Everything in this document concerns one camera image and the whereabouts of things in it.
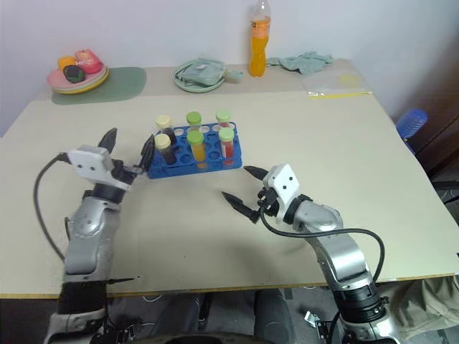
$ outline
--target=yellow cap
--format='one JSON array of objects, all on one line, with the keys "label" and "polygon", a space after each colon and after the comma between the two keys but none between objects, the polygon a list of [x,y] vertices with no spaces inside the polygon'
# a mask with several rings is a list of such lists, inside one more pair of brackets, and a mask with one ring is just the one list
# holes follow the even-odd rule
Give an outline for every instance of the yellow cap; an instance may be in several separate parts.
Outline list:
[{"label": "yellow cap", "polygon": [[161,115],[156,118],[156,125],[159,126],[160,129],[169,128],[172,125],[171,118],[168,115]]},{"label": "yellow cap", "polygon": [[171,139],[166,134],[155,136],[155,146],[158,149],[165,149],[171,145]]}]

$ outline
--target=green plate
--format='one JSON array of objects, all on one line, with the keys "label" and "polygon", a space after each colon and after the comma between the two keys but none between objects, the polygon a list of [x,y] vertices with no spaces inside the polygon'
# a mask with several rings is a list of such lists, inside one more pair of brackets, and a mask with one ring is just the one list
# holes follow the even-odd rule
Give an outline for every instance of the green plate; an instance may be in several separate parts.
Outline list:
[{"label": "green plate", "polygon": [[188,61],[188,62],[185,62],[183,64],[181,64],[180,66],[178,66],[175,70],[174,70],[174,75],[172,75],[172,80],[175,82],[175,85],[179,86],[181,89],[187,91],[187,92],[191,92],[191,93],[205,93],[205,92],[210,92],[210,91],[213,91],[215,89],[217,89],[218,87],[220,87],[222,85],[222,83],[224,82],[224,77],[222,77],[220,79],[220,81],[218,83],[216,83],[215,85],[212,85],[212,86],[200,86],[200,85],[186,85],[186,83],[184,81],[181,81],[179,79],[177,79],[175,76],[177,74],[178,71],[194,64],[198,62],[197,59],[193,59],[192,61]]},{"label": "green plate", "polygon": [[110,68],[107,80],[94,90],[77,95],[53,92],[52,102],[58,105],[118,102],[138,96],[145,87],[146,73],[143,68]]}]

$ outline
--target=white wall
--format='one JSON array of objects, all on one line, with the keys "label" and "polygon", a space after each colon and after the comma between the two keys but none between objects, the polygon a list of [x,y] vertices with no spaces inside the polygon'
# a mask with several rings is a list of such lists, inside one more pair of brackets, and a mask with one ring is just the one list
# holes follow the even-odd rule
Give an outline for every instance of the white wall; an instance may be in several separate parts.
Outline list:
[{"label": "white wall", "polygon": [[[255,0],[1,0],[0,135],[46,85],[57,58],[90,47],[111,67],[248,56]],[[456,39],[457,0],[270,0],[268,54],[352,59],[396,116]]]}]

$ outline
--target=stacked plates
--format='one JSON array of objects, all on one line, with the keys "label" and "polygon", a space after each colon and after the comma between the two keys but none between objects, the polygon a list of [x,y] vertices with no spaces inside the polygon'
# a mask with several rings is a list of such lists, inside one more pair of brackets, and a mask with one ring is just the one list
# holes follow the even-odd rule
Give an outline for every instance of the stacked plates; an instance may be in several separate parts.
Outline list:
[{"label": "stacked plates", "polygon": [[48,84],[51,85],[53,91],[62,93],[63,95],[76,95],[90,91],[102,84],[108,77],[108,68],[103,65],[102,69],[94,74],[86,74],[86,79],[82,82],[72,84],[65,79],[64,73],[61,70],[53,70],[47,78]]}]

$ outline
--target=test tube rack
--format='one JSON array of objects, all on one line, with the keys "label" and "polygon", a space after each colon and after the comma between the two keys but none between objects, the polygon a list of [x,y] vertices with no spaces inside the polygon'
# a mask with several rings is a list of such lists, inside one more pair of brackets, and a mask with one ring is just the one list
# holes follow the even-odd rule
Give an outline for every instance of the test tube rack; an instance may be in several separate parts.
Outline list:
[{"label": "test tube rack", "polygon": [[[231,170],[242,166],[241,159],[241,146],[239,137],[237,136],[236,124],[231,122],[230,125],[234,127],[235,139],[234,155],[232,158],[223,158],[222,148],[220,146],[220,139],[218,138],[218,123],[203,124],[201,132],[204,134],[204,147],[206,150],[206,160],[196,162],[191,152],[191,146],[186,140],[186,134],[189,132],[189,126],[175,127],[174,132],[177,137],[177,142],[172,146],[177,159],[172,165],[166,163],[161,153],[155,150],[153,160],[148,170],[150,178],[167,178],[175,176],[185,176],[187,174],[206,173],[214,171]],[[232,161],[231,165],[225,164],[226,161]],[[197,164],[207,165],[206,168],[200,169]]]}]

